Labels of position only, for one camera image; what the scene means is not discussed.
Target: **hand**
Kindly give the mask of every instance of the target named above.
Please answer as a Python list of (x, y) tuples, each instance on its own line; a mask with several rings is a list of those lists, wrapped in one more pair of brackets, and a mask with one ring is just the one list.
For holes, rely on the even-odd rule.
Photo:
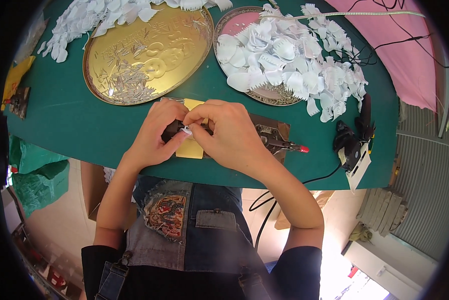
[[(213, 135), (200, 125), (208, 118)], [(266, 149), (244, 105), (222, 100), (208, 100), (196, 106), (183, 120), (193, 138), (216, 162), (259, 180), (270, 163), (277, 162)]]
[(174, 100), (163, 98), (153, 103), (135, 141), (122, 160), (138, 168), (137, 171), (168, 160), (189, 135), (180, 131), (167, 143), (161, 139), (161, 135), (174, 120), (183, 121), (188, 112), (185, 105)]

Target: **person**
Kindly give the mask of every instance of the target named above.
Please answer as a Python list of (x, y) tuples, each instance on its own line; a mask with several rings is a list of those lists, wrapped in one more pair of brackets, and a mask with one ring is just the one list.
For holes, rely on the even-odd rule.
[[(213, 135), (200, 125), (206, 118)], [(162, 141), (174, 120), (189, 125), (218, 164), (260, 181), (276, 198), (291, 229), (271, 273), (252, 246), (239, 188), (137, 180), (188, 137), (181, 131)], [(132, 195), (141, 215), (124, 233)], [(94, 243), (81, 252), (85, 292), (107, 300), (318, 299), (323, 235), (317, 202), (265, 148), (244, 105), (208, 100), (189, 111), (163, 98), (151, 106), (103, 196)]]

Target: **white petal pile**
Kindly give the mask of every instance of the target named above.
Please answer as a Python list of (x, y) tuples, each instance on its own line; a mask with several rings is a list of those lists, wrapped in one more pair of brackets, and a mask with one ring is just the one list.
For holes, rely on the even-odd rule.
[(53, 37), (46, 43), (43, 57), (51, 52), (51, 58), (57, 63), (66, 60), (66, 46), (72, 40), (81, 38), (84, 33), (99, 25), (93, 38), (104, 35), (115, 23), (131, 24), (137, 18), (148, 22), (159, 10), (152, 9), (151, 3), (166, 3), (169, 7), (181, 7), (184, 11), (195, 11), (203, 6), (210, 8), (218, 5), (221, 11), (233, 7), (230, 0), (74, 0), (56, 20), (52, 30)]
[[(270, 4), (265, 4), (263, 10), (261, 16), (283, 17)], [(314, 4), (302, 6), (302, 12), (320, 13)], [(296, 20), (263, 18), (235, 36), (219, 36), (216, 58), (228, 76), (228, 85), (248, 92), (265, 85), (284, 84), (294, 97), (306, 100), (310, 116), (320, 112), (316, 105), (319, 100), (322, 122), (334, 121), (342, 115), (350, 95), (358, 99), (361, 110), (368, 82), (360, 66), (336, 62), (331, 56), (324, 58), (318, 44), (319, 36), (328, 52), (343, 49), (357, 54), (350, 38), (335, 21), (325, 17), (313, 18), (309, 27)]]

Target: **metal plate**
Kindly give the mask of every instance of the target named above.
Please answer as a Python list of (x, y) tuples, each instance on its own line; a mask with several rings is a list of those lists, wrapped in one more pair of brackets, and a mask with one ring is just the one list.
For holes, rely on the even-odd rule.
[[(216, 44), (218, 43), (218, 37), (221, 34), (229, 34), (234, 36), (241, 30), (246, 28), (251, 23), (259, 24), (259, 13), (263, 11), (259, 6), (243, 6), (229, 11), (216, 24), (214, 29), (213, 48), (216, 56)], [(255, 90), (245, 93), (251, 98), (258, 100), (259, 102), (274, 105), (274, 106), (288, 106), (301, 101), (301, 99), (293, 96), (293, 92), (287, 91), (284, 84), (278, 86), (272, 86), (267, 84), (262, 87), (258, 87)]]
[(116, 25), (86, 45), (84, 80), (104, 102), (154, 100), (188, 79), (211, 49), (214, 25), (207, 9), (151, 7), (160, 11), (149, 22)]

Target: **green cutting mat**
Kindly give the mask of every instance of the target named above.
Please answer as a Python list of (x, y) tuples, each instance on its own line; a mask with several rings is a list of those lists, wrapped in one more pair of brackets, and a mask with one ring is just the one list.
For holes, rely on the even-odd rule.
[[(305, 2), (279, 1), (283, 14), (301, 15), (300, 4)], [(50, 18), (48, 28), (38, 43), (52, 37), (51, 29), (70, 0), (55, 0), (44, 10)], [(266, 1), (233, 0), (233, 7), (263, 6)], [(336, 11), (324, 1), (316, 1), (322, 12)], [(210, 10), (214, 23), (226, 13), (213, 7)], [(351, 38), (358, 49), (365, 39), (344, 17), (333, 17)], [(31, 87), (26, 118), (22, 121), (8, 109), (9, 131), (25, 141), (53, 152), (90, 163), (116, 168), (123, 153), (131, 146), (152, 102), (133, 106), (117, 106), (97, 99), (87, 88), (82, 73), (83, 50), (87, 36), (72, 41), (68, 57), (56, 63), (48, 54), (37, 55), (33, 66), (21, 85)], [(398, 98), (391, 78), (381, 63), (363, 67), (369, 85), (366, 91), (372, 98), (372, 120), (376, 121), (372, 163), (360, 182), (359, 188), (387, 186), (396, 151), (396, 126), (398, 124)], [(290, 139), (309, 147), (309, 153), (288, 153), (285, 166), (301, 181), (322, 177), (333, 171), (338, 158), (332, 151), (336, 122), (320, 122), (320, 114), (310, 117), (306, 102), (276, 107), (262, 104), (229, 87), (213, 50), (201, 67), (180, 87), (169, 93), (172, 97), (197, 100), (222, 99), (243, 103), (250, 113), (291, 124)], [(357, 100), (350, 97), (346, 112), (338, 119), (354, 128), (354, 118), (359, 115)], [(173, 157), (161, 165), (151, 166), (142, 174), (225, 186), (263, 188), (256, 180), (218, 165), (213, 159), (187, 159)], [(344, 170), (327, 179), (306, 185), (311, 190), (349, 189)]]

